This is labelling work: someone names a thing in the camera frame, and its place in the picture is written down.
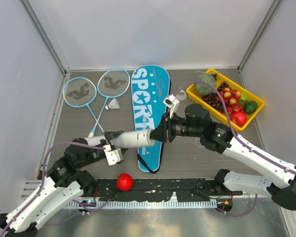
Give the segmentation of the white shuttlecock tube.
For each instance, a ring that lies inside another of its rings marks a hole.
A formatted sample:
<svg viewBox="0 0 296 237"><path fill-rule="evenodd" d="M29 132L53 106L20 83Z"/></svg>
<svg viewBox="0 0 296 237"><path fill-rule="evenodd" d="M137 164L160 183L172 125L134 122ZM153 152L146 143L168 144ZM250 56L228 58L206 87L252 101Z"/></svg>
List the white shuttlecock tube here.
<svg viewBox="0 0 296 237"><path fill-rule="evenodd" d="M156 144L156 140L150 139L149 136L151 132L152 132L152 129L124 132L119 137L112 140L111 144L113 144L116 148L126 148L126 149L154 146ZM105 138L105 137L103 134L101 136L94 136L91 138Z"/></svg>

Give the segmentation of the shuttlecock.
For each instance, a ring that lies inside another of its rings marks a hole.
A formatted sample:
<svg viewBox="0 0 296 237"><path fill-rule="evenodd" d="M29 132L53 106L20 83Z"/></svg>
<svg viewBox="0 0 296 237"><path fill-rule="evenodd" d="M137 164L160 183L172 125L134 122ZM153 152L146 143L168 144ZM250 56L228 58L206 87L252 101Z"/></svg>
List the shuttlecock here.
<svg viewBox="0 0 296 237"><path fill-rule="evenodd" d="M120 105L116 98L112 99L107 105L105 105L106 110L119 109L119 108L120 108Z"/></svg>
<svg viewBox="0 0 296 237"><path fill-rule="evenodd" d="M182 89L180 90L177 95L176 95L176 98L179 100L179 101L183 101L187 98L187 94L186 92Z"/></svg>

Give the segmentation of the clear tube lid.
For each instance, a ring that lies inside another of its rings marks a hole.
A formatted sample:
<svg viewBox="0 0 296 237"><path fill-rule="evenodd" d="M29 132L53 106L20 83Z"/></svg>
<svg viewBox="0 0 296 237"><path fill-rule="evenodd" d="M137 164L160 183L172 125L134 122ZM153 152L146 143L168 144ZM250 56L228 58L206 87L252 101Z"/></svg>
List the clear tube lid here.
<svg viewBox="0 0 296 237"><path fill-rule="evenodd" d="M201 144L200 138L195 138L195 144L199 148L204 148L205 146Z"/></svg>

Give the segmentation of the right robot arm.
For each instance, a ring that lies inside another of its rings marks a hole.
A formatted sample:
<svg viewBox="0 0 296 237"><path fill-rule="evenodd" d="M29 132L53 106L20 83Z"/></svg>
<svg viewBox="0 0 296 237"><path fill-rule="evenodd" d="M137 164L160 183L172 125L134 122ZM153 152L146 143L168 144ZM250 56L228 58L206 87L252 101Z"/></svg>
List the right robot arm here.
<svg viewBox="0 0 296 237"><path fill-rule="evenodd" d="M214 191L242 191L266 196L282 208L296 211L296 164L279 159L256 147L232 128L211 119L199 104L185 108L185 118L166 112L150 138L171 143L176 136L196 137L208 150L234 158L257 171L258 175L239 174L221 169L215 176Z"/></svg>

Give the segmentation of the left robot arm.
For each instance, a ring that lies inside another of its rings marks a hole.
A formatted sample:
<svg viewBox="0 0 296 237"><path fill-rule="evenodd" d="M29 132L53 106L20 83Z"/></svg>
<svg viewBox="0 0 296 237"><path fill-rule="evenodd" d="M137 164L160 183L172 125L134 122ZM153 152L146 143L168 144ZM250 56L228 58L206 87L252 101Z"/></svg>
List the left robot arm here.
<svg viewBox="0 0 296 237"><path fill-rule="evenodd" d="M106 159L109 165L123 160L129 148L149 145L137 132L113 132L103 136L77 138L65 143L64 156L42 172L39 186L10 213L0 214L1 236L35 237L38 230L68 202L95 193L95 178L81 168Z"/></svg>

